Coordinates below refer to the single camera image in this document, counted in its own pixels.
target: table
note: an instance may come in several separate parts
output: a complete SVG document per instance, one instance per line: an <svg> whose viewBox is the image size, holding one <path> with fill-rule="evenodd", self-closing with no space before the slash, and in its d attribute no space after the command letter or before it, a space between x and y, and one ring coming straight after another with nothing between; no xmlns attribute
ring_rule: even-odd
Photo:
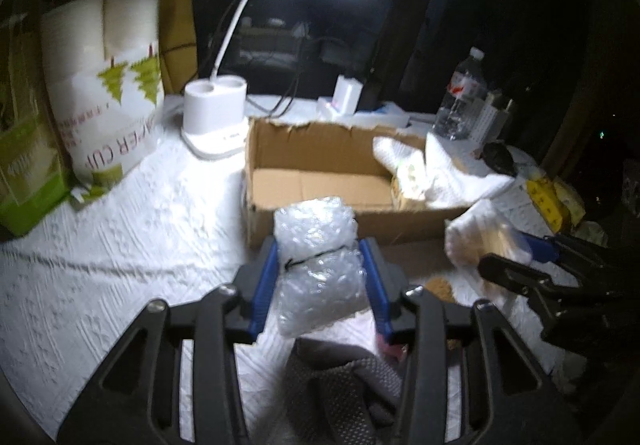
<svg viewBox="0 0 640 445"><path fill-rule="evenodd" d="M276 97L259 97L269 109ZM152 298L170 304L198 300L231 281L251 253L244 246L241 213L244 155L218 162L198 160L179 136L180 99L168 98L166 133L146 158L107 196L81 212L68 203L50 213L26 237L0 246L0 364L44 430L54 436L64 415L106 352ZM248 105L247 113L258 112ZM315 101L296 99L282 121L306 122ZM408 130L424 135L427 124ZM468 159L469 148L450 150ZM486 172L469 162L472 172ZM548 229L519 183L495 202L521 230L544 235ZM478 295L452 269L442 240L385 249L386 258L404 266L410 278L424 281L446 275L459 300ZM567 281L553 265L545 267ZM540 342L540 323L519 298L511 322L546 371L564 353ZM284 418L282 369L292 346L276 331L273 314L252 347L238 346L238 376L247 425L256 443L282 443L293 436ZM375 350L370 312L316 333ZM191 348L184 351L181 421L193 437ZM449 428L460 432L459 372L450 369Z"/></svg>

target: green package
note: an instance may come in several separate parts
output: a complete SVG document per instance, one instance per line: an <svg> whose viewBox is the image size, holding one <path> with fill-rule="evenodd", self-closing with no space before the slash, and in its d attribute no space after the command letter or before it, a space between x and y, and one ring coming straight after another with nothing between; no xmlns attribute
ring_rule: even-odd
<svg viewBox="0 0 640 445"><path fill-rule="evenodd" d="M0 8L0 224L29 232L68 194L66 169L47 108L39 0Z"/></svg>

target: desk lamp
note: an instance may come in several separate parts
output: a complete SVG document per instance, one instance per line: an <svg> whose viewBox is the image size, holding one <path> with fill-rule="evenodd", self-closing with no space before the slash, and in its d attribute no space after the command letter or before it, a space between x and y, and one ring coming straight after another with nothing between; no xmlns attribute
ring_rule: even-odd
<svg viewBox="0 0 640 445"><path fill-rule="evenodd" d="M231 37L249 0L240 0L220 46L209 79L187 84L184 91L182 138L200 158L213 160L242 151L248 130L244 117L246 82L218 71Z"/></svg>

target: dotted cloth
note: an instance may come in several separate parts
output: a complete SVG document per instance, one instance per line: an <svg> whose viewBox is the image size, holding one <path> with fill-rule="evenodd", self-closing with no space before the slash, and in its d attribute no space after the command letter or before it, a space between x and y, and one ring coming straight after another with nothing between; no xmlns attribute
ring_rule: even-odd
<svg viewBox="0 0 640 445"><path fill-rule="evenodd" d="M284 377L287 416L313 445L376 445L390 433L402 381L356 346L299 339Z"/></svg>

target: cardboard box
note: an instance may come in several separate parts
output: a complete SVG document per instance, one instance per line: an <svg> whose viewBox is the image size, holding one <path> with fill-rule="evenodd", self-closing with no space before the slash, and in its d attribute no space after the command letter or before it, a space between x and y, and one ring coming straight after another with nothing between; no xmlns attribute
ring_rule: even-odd
<svg viewBox="0 0 640 445"><path fill-rule="evenodd" d="M424 150L424 138L384 127L322 122L288 126L252 120L245 166L249 244L258 247L273 232L276 209L327 196L339 196L353 207L358 237L376 237L381 245L441 237L444 221L466 209L397 210L392 177L373 157L375 136L391 136Z"/></svg>

